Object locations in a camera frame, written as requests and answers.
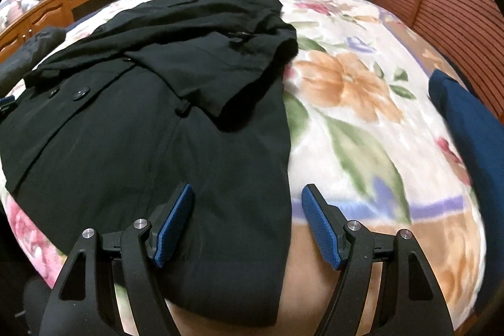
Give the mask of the navy blue garment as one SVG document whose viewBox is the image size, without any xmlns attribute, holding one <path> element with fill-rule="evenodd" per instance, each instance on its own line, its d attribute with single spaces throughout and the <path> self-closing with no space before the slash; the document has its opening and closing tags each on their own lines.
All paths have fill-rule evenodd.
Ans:
<svg viewBox="0 0 504 336">
<path fill-rule="evenodd" d="M 487 256 L 478 297 L 486 302 L 503 283 L 503 125 L 443 71 L 432 73 L 429 96 L 467 168 L 484 220 Z"/>
</svg>

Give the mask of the black coat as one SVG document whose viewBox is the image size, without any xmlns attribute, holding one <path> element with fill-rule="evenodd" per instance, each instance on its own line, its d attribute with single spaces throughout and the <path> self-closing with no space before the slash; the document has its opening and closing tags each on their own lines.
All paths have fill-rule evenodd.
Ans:
<svg viewBox="0 0 504 336">
<path fill-rule="evenodd" d="M 61 251 L 146 218 L 186 182 L 162 290 L 247 327 L 277 321 L 289 252 L 278 0 L 152 0 L 46 59 L 1 117 L 5 187 Z"/>
</svg>

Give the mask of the folded dark grey garment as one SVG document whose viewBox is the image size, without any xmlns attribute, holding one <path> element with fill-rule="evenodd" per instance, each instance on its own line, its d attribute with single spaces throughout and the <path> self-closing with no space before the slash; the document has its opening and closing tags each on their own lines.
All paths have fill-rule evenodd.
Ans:
<svg viewBox="0 0 504 336">
<path fill-rule="evenodd" d="M 48 26 L 21 45 L 0 66 L 0 96 L 5 98 L 11 89 L 55 48 L 61 45 L 67 30 Z"/>
</svg>

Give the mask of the wooden louvered wardrobe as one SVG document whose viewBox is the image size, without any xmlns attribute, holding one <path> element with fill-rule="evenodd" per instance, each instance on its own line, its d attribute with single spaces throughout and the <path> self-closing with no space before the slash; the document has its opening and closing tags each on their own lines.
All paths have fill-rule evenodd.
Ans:
<svg viewBox="0 0 504 336">
<path fill-rule="evenodd" d="M 449 57 L 503 117 L 503 15 L 494 0 L 372 0 Z"/>
</svg>

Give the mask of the floral bed blanket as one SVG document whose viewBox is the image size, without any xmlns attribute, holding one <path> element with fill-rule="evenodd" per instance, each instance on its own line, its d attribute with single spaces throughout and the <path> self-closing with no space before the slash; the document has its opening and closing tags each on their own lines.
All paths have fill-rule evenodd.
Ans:
<svg viewBox="0 0 504 336">
<path fill-rule="evenodd" d="M 121 11 L 120 0 L 78 24 L 67 43 Z M 429 98 L 433 71 L 449 64 L 421 36 L 363 0 L 279 0 L 300 42 L 283 77 L 293 139 L 292 231 L 278 321 L 239 327 L 173 307 L 184 335 L 310 335 L 338 274 L 320 255 L 301 208 L 317 185 L 349 219 L 373 231 L 410 229 L 442 288 L 452 323 L 472 314 L 484 271 L 484 223 L 467 169 Z"/>
</svg>

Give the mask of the wooden desk cabinet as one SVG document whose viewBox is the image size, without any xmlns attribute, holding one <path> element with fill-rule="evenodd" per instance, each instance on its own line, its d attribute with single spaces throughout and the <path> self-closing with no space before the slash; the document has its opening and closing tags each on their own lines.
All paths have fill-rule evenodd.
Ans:
<svg viewBox="0 0 504 336">
<path fill-rule="evenodd" d="M 117 0 L 44 0 L 25 12 L 1 32 L 1 59 L 17 49 L 47 26 L 68 28 L 88 14 Z"/>
</svg>

